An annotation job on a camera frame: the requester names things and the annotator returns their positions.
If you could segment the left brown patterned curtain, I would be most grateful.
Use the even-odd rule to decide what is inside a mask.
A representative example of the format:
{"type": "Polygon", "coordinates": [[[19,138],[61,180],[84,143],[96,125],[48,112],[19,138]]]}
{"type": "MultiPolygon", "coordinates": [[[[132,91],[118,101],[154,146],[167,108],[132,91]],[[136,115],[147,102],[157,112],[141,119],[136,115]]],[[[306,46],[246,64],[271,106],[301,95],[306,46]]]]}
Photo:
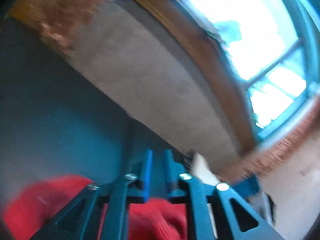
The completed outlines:
{"type": "Polygon", "coordinates": [[[44,43],[67,54],[74,49],[79,29],[109,1],[112,0],[15,0],[7,16],[26,24],[44,43]]]}

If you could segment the window with frame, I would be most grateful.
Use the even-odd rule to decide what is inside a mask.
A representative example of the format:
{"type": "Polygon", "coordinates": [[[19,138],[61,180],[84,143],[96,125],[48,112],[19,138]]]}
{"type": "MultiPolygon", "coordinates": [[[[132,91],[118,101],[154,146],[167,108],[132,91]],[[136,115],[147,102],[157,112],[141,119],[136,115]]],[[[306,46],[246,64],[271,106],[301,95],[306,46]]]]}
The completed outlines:
{"type": "Polygon", "coordinates": [[[319,14],[308,0],[178,0],[224,52],[259,140],[319,93],[319,14]]]}

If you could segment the blue plastic storage bin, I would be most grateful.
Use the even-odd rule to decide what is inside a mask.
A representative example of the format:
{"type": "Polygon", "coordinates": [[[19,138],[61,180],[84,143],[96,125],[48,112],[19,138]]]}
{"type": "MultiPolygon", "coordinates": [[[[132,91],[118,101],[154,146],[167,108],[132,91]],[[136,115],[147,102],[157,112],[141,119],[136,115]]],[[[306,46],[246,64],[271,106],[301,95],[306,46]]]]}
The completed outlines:
{"type": "Polygon", "coordinates": [[[255,174],[236,182],[232,188],[244,199],[255,196],[261,191],[259,179],[255,174]]]}

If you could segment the brown patterned curtain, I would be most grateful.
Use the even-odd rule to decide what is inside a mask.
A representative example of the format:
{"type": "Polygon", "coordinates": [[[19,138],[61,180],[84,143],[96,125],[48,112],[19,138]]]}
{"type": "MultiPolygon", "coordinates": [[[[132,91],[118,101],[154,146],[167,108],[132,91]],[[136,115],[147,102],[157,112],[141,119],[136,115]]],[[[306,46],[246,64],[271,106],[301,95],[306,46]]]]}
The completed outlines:
{"type": "Polygon", "coordinates": [[[7,16],[26,24],[44,43],[67,54],[74,49],[79,29],[109,1],[112,0],[15,0],[7,16]]]}
{"type": "Polygon", "coordinates": [[[311,100],[306,113],[298,118],[298,123],[270,145],[254,149],[240,161],[217,172],[223,181],[234,183],[252,175],[267,177],[285,164],[303,145],[319,123],[319,97],[311,100]]]}

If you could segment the cream knit sweater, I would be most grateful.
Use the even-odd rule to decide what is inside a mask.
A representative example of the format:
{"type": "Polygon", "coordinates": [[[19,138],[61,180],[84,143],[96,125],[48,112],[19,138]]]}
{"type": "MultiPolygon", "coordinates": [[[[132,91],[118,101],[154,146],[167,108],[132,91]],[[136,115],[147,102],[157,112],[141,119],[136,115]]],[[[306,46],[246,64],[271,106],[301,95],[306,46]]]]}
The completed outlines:
{"type": "Polygon", "coordinates": [[[191,174],[204,184],[216,186],[221,182],[221,179],[211,172],[205,157],[199,153],[193,154],[191,174]]]}

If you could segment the right brown patterned curtain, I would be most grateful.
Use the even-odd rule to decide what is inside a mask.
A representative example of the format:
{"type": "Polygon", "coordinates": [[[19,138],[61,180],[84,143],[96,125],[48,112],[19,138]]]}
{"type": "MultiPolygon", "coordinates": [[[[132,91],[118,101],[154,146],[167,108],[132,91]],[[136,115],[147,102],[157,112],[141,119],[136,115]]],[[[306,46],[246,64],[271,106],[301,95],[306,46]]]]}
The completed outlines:
{"type": "Polygon", "coordinates": [[[298,123],[270,145],[254,149],[240,161],[217,172],[223,181],[234,183],[252,175],[267,177],[285,164],[303,145],[319,123],[319,97],[311,100],[306,113],[298,118],[298,123]]]}

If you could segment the black leather padded bench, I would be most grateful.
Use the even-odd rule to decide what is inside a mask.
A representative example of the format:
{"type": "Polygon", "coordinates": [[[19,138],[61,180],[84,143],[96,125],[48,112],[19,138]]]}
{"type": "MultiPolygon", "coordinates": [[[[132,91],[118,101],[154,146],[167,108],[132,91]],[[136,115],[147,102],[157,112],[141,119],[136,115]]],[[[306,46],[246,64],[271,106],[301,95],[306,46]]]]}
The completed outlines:
{"type": "Polygon", "coordinates": [[[165,197],[171,145],[13,18],[1,21],[1,205],[63,174],[111,183],[153,151],[150,196],[165,197]]]}

